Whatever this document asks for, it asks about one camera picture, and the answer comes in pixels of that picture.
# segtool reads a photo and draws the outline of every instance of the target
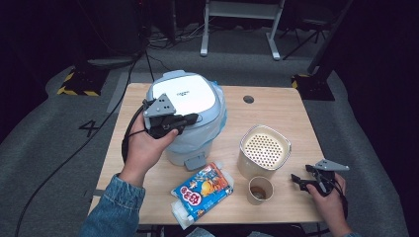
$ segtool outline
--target snack bag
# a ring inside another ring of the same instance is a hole
[[[178,198],[172,203],[172,212],[183,229],[233,193],[232,177],[218,167],[219,163],[209,163],[171,192]]]

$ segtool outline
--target person's right hand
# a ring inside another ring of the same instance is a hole
[[[129,134],[144,129],[144,116],[141,112]],[[146,131],[130,136],[126,164],[120,173],[120,179],[142,187],[145,174],[158,162],[163,150],[175,140],[178,133],[177,129],[173,129],[160,139],[154,139]]]
[[[335,180],[342,188],[342,193],[345,194],[346,181],[338,174],[335,174]],[[333,189],[332,193],[327,197],[323,197],[313,185],[307,185],[307,189],[314,199],[318,212],[327,223],[333,236],[340,237],[352,232],[346,222],[342,200],[336,189]]]

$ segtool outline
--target white strainer basket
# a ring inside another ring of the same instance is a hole
[[[265,125],[253,126],[240,141],[238,170],[246,179],[263,176],[270,179],[287,161],[291,143]]]

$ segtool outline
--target stand leg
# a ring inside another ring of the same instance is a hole
[[[272,25],[272,30],[270,33],[266,33],[266,38],[268,40],[269,47],[271,48],[272,56],[274,60],[280,60],[280,53],[278,52],[277,45],[275,44],[274,37],[277,31],[278,22],[280,21],[281,14],[283,13],[284,0],[278,5],[277,14],[275,15],[274,24]]]
[[[209,23],[210,23],[210,0],[206,3],[206,15],[205,15],[204,35],[203,42],[201,44],[201,56],[207,56],[209,53]]]

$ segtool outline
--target paper cup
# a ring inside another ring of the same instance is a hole
[[[265,177],[257,176],[250,180],[247,191],[247,200],[258,205],[269,200],[274,195],[274,186]]]

